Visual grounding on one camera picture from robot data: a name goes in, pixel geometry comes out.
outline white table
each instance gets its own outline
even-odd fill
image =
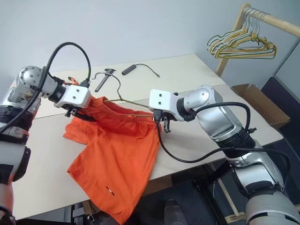
[[[122,82],[121,94],[128,100],[136,100],[139,103],[147,104],[147,98],[152,88],[186,92],[202,84],[208,84],[214,86],[224,101],[246,103],[245,100],[233,93],[194,54],[141,63],[153,67],[161,75],[161,78],[157,78],[147,68],[143,67],[137,68],[126,76],[118,75]],[[117,68],[121,72],[131,64],[95,67],[93,71],[101,71],[104,68]],[[75,76],[78,80],[80,78],[83,79],[85,72],[72,72],[71,76]],[[69,72],[61,72],[59,74],[64,77],[70,75]],[[90,89],[94,90],[100,81],[101,79],[97,79],[97,83],[92,83]],[[105,92],[105,96],[108,98],[116,98],[116,87],[116,81],[109,78],[104,84],[103,90],[96,97],[102,96]],[[145,111],[145,108],[129,103],[123,103],[121,106]],[[246,115],[244,110],[238,107],[231,107],[231,109],[240,121],[245,124]],[[252,107],[250,107],[250,110],[250,127],[257,128],[257,131],[251,135],[254,139],[261,145],[282,139],[282,136],[270,127]],[[13,183],[15,194],[14,215],[17,219],[88,199],[84,191],[67,173],[67,168],[85,148],[85,145],[62,137],[65,132],[65,126],[71,119],[60,113],[64,113],[64,111],[61,109],[57,111],[52,104],[44,101],[38,115],[39,118],[33,121],[30,129],[30,138],[27,143],[27,146],[31,148],[28,169],[22,179]],[[170,134],[163,134],[163,140],[166,147],[177,157],[195,159],[218,147],[201,129],[197,120],[191,122],[171,121],[170,129]],[[223,157],[224,154],[219,152],[202,162],[185,164],[172,159],[160,149],[150,179],[176,173],[197,165],[219,160]]]

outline white wall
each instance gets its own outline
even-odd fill
[[[249,0],[252,7],[300,25],[298,0]],[[19,70],[42,67],[65,41],[81,45],[91,64],[197,55],[213,70],[207,40],[230,31],[240,0],[0,0],[0,97]],[[222,78],[229,84],[266,82],[296,37],[262,27],[278,46],[274,60],[230,60]],[[74,48],[63,49],[51,71],[86,66]]]
[[[300,104],[300,43],[297,44],[291,55],[287,58],[282,67],[275,75],[285,89],[299,102]]]

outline wooden clothing rack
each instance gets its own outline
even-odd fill
[[[248,4],[248,3],[243,4],[243,6],[242,6],[242,8],[240,10],[239,16],[238,16],[238,18],[237,18],[237,20],[235,22],[233,30],[240,30],[242,28],[242,26],[244,24],[244,19],[245,19],[244,15],[243,15],[243,11],[247,7],[251,7],[251,5]],[[293,34],[293,35],[295,35],[295,36],[297,36],[297,37],[300,38],[300,27],[298,27],[298,26],[296,26],[294,24],[291,24],[291,23],[289,23],[287,21],[280,20],[280,19],[278,19],[278,18],[276,18],[276,17],[274,17],[272,15],[265,15],[263,17],[257,17],[256,15],[257,14],[255,14],[255,15],[251,14],[249,16],[257,18],[258,20],[261,20],[261,21],[263,21],[263,22],[265,22],[267,24],[270,24],[270,25],[272,25],[274,27],[277,27],[277,28],[279,28],[281,30],[284,30],[285,32],[288,32],[288,33]],[[222,75],[222,73],[223,73],[223,71],[225,69],[225,66],[226,66],[228,60],[229,59],[220,59],[219,64],[217,66],[217,70],[216,70],[216,74],[219,77]]]

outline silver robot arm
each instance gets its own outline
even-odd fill
[[[47,75],[40,95],[33,105],[12,126],[3,130],[31,99],[41,80],[42,69],[38,67],[25,67],[16,76],[3,102],[0,105],[0,221],[3,217],[14,220],[12,182],[20,179],[26,172],[30,158],[30,149],[25,146],[29,137],[29,129],[40,106],[41,97],[54,102],[57,108],[67,110],[82,119],[92,118],[81,115],[77,111],[86,108],[91,100],[87,87],[63,85]]]
[[[154,115],[157,110],[162,112],[164,131],[170,132],[170,120],[191,121],[191,110],[221,102],[222,97],[211,86],[203,85],[186,96],[151,90],[149,107]],[[261,148],[226,106],[200,111],[197,119],[219,147]],[[267,153],[232,150],[225,154],[240,192],[249,198],[246,224],[300,224],[298,211],[282,193],[282,175]]]

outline orange cloth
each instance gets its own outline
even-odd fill
[[[96,122],[74,118],[65,138],[87,144],[68,168],[68,173],[104,212],[123,224],[132,214],[146,185],[158,152],[159,139],[148,114],[92,99],[81,113]]]

